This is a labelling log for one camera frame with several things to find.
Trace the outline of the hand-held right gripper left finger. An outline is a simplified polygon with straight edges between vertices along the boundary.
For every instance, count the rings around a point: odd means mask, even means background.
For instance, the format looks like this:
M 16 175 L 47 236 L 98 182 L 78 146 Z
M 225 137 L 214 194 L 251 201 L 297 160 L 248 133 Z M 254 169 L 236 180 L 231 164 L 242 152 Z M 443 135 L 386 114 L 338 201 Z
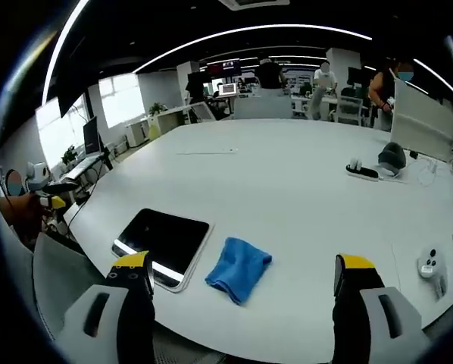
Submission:
M 149 251 L 120 257 L 65 312 L 57 347 L 69 363 L 154 363 L 153 296 Z

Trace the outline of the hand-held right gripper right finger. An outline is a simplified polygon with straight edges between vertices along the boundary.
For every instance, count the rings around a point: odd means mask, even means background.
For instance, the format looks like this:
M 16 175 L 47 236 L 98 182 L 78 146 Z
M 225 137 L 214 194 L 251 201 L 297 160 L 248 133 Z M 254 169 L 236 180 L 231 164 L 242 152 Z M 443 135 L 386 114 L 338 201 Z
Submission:
M 416 363 L 428 351 L 420 313 L 368 259 L 336 256 L 333 296 L 332 363 Z

